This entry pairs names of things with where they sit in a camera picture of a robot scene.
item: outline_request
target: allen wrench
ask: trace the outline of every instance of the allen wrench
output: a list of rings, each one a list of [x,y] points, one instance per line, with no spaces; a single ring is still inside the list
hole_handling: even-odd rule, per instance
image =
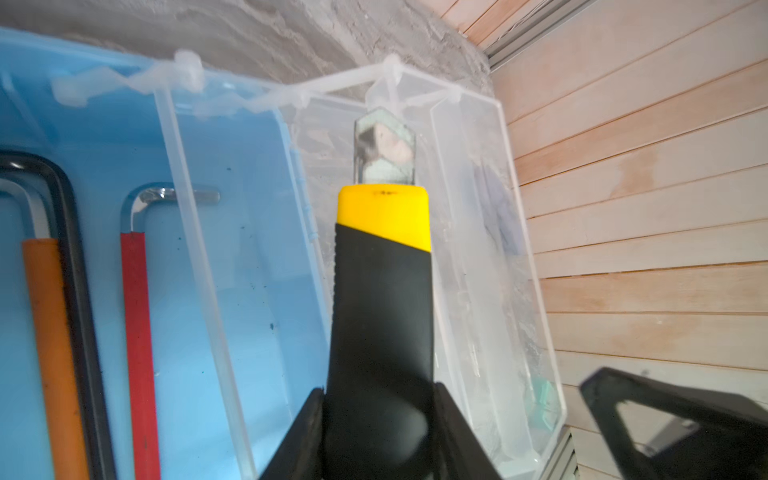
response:
[[[48,214],[39,192],[22,180],[3,177],[0,177],[0,192],[14,197],[22,209],[27,237],[22,241],[22,256],[35,324],[35,346],[55,477],[87,478],[88,456],[58,241],[51,238]]]
[[[216,204],[220,195],[213,188],[195,189],[194,199],[200,203]],[[136,478],[141,480],[160,480],[161,477],[144,216],[149,207],[156,203],[176,201],[176,190],[172,183],[145,184],[128,194],[120,215],[134,470]]]
[[[0,171],[42,178],[50,192],[61,257],[64,294],[82,431],[91,480],[116,480],[107,406],[98,361],[88,279],[74,193],[64,171],[34,154],[0,151]]]

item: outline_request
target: blue plastic box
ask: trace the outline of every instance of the blue plastic box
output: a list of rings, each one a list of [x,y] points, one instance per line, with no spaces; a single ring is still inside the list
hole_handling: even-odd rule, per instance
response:
[[[46,157],[73,184],[118,477],[133,478],[120,213],[135,187],[173,179],[151,95],[116,91],[87,108],[54,99],[51,77],[104,65],[129,74],[151,61],[0,29],[0,149]],[[328,307],[318,295],[317,260],[308,247],[311,232],[305,231],[285,129],[271,112],[208,121],[193,145],[200,163],[190,162],[205,184],[221,191],[219,204],[200,205],[197,212],[207,228],[218,306],[259,471],[327,374]],[[230,136],[248,142],[216,141]],[[0,231],[0,476],[53,478],[21,255],[24,232],[18,206],[6,196],[0,197]],[[148,211],[162,473],[167,479],[238,478],[184,237],[177,205]]]
[[[0,149],[70,177],[118,478],[133,478],[121,289],[126,195],[173,181],[146,244],[163,478],[256,478],[327,374],[336,198],[353,125],[416,132],[430,195],[435,379],[505,478],[532,480],[565,419],[499,103],[389,58],[280,85],[0,29]],[[194,185],[220,191],[196,204]],[[19,244],[0,197],[0,465],[52,478]]]

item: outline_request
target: orange handle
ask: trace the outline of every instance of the orange handle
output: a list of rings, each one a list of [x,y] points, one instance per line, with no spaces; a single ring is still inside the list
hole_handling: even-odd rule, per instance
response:
[[[25,240],[22,251],[35,321],[55,477],[56,480],[87,480],[88,457],[74,376],[58,241],[52,238]]]

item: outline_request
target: clear plastic box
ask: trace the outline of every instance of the clear plastic box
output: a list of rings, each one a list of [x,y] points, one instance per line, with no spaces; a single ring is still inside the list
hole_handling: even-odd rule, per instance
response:
[[[12,128],[0,134],[0,147],[48,152],[69,168],[85,201],[97,201],[88,186],[93,169],[124,194],[122,176],[132,175],[131,185],[164,180],[158,177],[170,167],[184,235],[164,234],[184,237],[189,258],[167,265],[176,270],[164,274],[166,287],[186,293],[169,290],[162,308],[188,301],[184,310],[195,313],[154,308],[154,336],[155,310],[175,318],[154,355],[183,362],[195,356],[188,350],[207,349],[223,403],[210,415],[205,402],[175,409],[198,395],[196,387],[212,395],[210,383],[206,390],[186,369],[171,368],[168,385],[157,377],[158,392],[173,391],[158,393],[164,477],[237,478],[239,467],[242,478],[256,478],[309,391],[325,382],[336,198],[353,180],[353,123],[378,107],[417,133],[416,181],[429,192],[432,222],[435,379],[448,386],[502,476],[540,475],[564,423],[564,401],[495,99],[394,57],[281,85],[203,69],[189,51],[149,61],[0,35],[0,55],[18,64],[4,73],[0,118]],[[30,61],[33,74],[23,71]],[[197,206],[191,191],[198,184],[218,188],[220,203]],[[97,240],[88,245],[89,221],[81,220],[87,261],[99,248]],[[90,263],[88,273],[91,290],[97,277],[115,281]],[[95,310],[118,470],[129,475],[130,423],[117,414],[127,391],[108,379],[124,377],[124,360],[111,359],[118,342],[105,338],[121,319],[100,320],[119,317],[120,309]],[[189,335],[186,322],[199,329],[203,321],[210,345],[199,336],[188,348],[174,344]],[[192,427],[206,417],[210,425]],[[222,439],[227,428],[231,442]]]

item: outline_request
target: wooden slat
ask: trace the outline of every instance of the wooden slat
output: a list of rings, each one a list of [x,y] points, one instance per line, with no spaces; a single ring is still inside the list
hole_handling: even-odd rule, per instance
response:
[[[541,278],[768,260],[768,220],[536,253]]]
[[[512,122],[512,149],[528,154],[768,58],[767,18],[760,0]]]
[[[485,40],[504,20],[511,17],[526,0],[497,0],[491,8],[467,28],[467,39],[477,45]]]
[[[419,0],[426,5],[427,8],[432,10],[437,16],[442,17],[448,11],[449,8],[456,2],[456,0]]]
[[[577,475],[578,475],[578,463],[576,462],[576,450],[574,449],[563,471],[563,479],[578,480]]]
[[[768,109],[647,145],[520,189],[530,217],[768,164]]]
[[[550,313],[549,328],[558,350],[768,370],[768,315]]]
[[[511,123],[751,1],[595,2],[495,70],[496,97]]]
[[[586,465],[616,477],[621,476],[602,435],[575,427],[571,427],[571,435],[574,439],[576,459],[580,465]]]
[[[578,466],[579,480],[615,480],[619,477],[614,477],[605,472],[600,472],[594,468],[589,468],[586,465],[579,464]]]
[[[557,351],[556,354],[561,381],[565,385],[579,386],[601,367],[610,366],[674,385],[738,393],[762,403],[763,408],[768,408],[768,372],[763,370],[733,369],[724,366],[663,362],[590,353]]]
[[[534,253],[768,218],[768,165],[532,218]]]
[[[541,0],[527,0],[522,7],[511,15],[511,17],[504,20],[501,25],[496,27],[493,32],[478,43],[478,47],[486,49],[493,45],[498,39],[510,31],[517,22],[522,20],[527,14],[531,13],[539,3],[541,3]]]
[[[547,466],[541,473],[542,479],[562,480],[567,478],[565,472],[568,470],[568,464],[571,463],[574,454],[574,441],[571,438],[569,429],[562,429],[558,436],[558,444],[554,447],[552,455],[547,461]]]
[[[766,106],[768,61],[763,61],[519,157],[518,179],[527,184]]]
[[[768,263],[541,281],[548,312],[768,312]]]
[[[594,421],[587,404],[584,403],[584,398],[578,387],[563,386],[563,394],[565,395],[565,403],[568,405],[566,424],[600,433],[598,424]],[[649,409],[632,402],[619,406],[619,413],[627,426],[632,441],[640,444],[647,444],[674,418],[674,415],[669,413]]]
[[[464,32],[494,3],[495,0],[457,0],[442,19],[456,30]]]

